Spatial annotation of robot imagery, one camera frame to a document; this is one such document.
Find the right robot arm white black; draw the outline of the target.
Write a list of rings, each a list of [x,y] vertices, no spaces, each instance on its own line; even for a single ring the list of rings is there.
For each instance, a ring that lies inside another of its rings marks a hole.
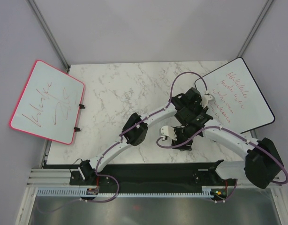
[[[235,133],[223,127],[205,109],[194,110],[184,106],[177,110],[175,118],[182,126],[174,128],[176,138],[172,141],[172,148],[183,147],[199,135],[223,145],[241,158],[240,161],[217,161],[214,170],[208,173],[212,184],[219,185],[227,179],[247,179],[264,189],[270,183],[278,183],[275,178],[280,172],[284,172],[284,182],[288,182],[288,173],[270,139],[249,139]]]

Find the black framed whiteboard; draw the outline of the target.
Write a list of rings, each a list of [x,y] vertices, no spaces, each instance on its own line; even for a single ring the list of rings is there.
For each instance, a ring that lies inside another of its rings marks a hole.
[[[233,61],[195,81],[201,94],[214,97],[208,115],[224,127],[245,133],[275,121],[275,116],[243,58]]]

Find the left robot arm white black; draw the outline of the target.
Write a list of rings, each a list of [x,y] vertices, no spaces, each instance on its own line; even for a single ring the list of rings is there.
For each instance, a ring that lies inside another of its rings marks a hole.
[[[207,114],[211,100],[213,96],[209,91],[206,90],[202,95],[197,89],[190,88],[186,93],[171,96],[168,104],[155,112],[143,116],[133,113],[119,134],[119,139],[111,147],[92,159],[81,161],[78,167],[81,181],[87,185],[93,184],[110,161],[124,150],[140,145],[145,140],[148,129],[167,118],[175,117],[180,126],[163,126],[160,129],[160,139],[170,138],[171,149],[190,151],[194,136],[202,135],[201,129],[212,119]]]

